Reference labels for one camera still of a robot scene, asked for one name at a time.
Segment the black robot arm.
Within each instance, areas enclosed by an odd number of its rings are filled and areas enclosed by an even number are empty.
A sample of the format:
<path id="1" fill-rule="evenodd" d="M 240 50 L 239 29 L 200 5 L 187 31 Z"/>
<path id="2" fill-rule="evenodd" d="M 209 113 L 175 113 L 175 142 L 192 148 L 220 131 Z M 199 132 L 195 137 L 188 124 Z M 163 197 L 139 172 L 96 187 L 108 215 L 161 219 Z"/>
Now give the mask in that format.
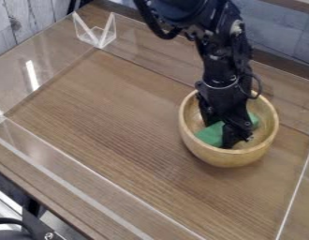
<path id="1" fill-rule="evenodd" d="M 139 13 L 159 38 L 184 35 L 204 63 L 196 98 L 204 123 L 224 124 L 221 147 L 231 149 L 253 136 L 248 101 L 259 98 L 260 81 L 251 61 L 252 45 L 233 0 L 135 0 Z"/>

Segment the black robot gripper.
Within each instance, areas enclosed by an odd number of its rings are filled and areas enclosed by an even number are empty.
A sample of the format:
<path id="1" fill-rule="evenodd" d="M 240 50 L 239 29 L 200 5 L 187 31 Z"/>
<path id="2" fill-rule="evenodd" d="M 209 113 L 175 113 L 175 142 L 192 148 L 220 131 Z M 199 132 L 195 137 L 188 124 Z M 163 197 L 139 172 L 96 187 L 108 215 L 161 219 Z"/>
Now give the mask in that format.
<path id="1" fill-rule="evenodd" d="M 239 79 L 227 86 L 213 86 L 204 81 L 196 83 L 197 100 L 205 126 L 223 121 L 223 148 L 232 149 L 253 137 L 248 101 L 253 98 L 252 81 Z"/>

